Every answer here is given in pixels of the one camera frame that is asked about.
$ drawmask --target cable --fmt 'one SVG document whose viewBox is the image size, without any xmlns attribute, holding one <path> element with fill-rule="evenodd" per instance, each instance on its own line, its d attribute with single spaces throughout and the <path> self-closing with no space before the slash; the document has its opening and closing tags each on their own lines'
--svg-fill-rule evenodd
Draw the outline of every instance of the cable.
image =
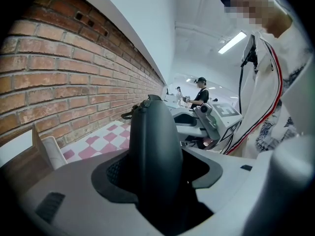
<svg viewBox="0 0 315 236">
<path fill-rule="evenodd" d="M 241 66 L 240 84 L 239 84 L 239 87 L 238 87 L 238 105 L 239 105 L 239 109 L 240 109 L 240 114 L 242 114 L 241 86 L 242 86 L 242 80 L 243 80 L 243 70 L 244 70 L 244 67 Z"/>
</svg>

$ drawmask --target person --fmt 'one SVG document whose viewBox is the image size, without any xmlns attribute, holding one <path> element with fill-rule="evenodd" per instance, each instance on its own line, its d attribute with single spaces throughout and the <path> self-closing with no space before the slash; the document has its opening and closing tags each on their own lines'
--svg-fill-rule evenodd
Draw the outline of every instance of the person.
<svg viewBox="0 0 315 236">
<path fill-rule="evenodd" d="M 262 28 L 257 41 L 258 66 L 250 70 L 241 92 L 244 118 L 227 147 L 227 154 L 256 158 L 260 152 L 274 150 L 283 140 L 297 135 L 280 97 L 313 51 L 276 0 L 221 1 Z"/>
<path fill-rule="evenodd" d="M 209 100 L 209 91 L 207 90 L 207 80 L 203 77 L 200 77 L 197 80 L 197 87 L 201 90 L 197 94 L 196 98 L 194 100 L 187 99 L 187 103 L 192 103 L 191 109 L 194 109 L 197 106 L 201 106 L 203 103 L 207 103 Z"/>
<path fill-rule="evenodd" d="M 174 101 L 174 103 L 178 103 L 179 106 L 181 106 L 181 100 L 182 100 L 182 91 L 181 91 L 181 88 L 180 87 L 177 87 L 177 93 L 176 93 L 176 101 Z"/>
</svg>

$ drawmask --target fluorescent light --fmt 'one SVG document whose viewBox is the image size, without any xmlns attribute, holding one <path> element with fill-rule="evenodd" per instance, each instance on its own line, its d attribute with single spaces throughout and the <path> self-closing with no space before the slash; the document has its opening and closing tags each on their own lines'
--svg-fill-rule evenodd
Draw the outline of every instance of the fluorescent light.
<svg viewBox="0 0 315 236">
<path fill-rule="evenodd" d="M 246 34 L 243 33 L 242 31 L 237 34 L 234 38 L 232 38 L 225 46 L 223 46 L 220 50 L 219 53 L 223 54 L 230 48 L 232 48 L 234 45 L 236 45 L 238 42 L 240 42 L 242 39 L 246 37 Z"/>
</svg>

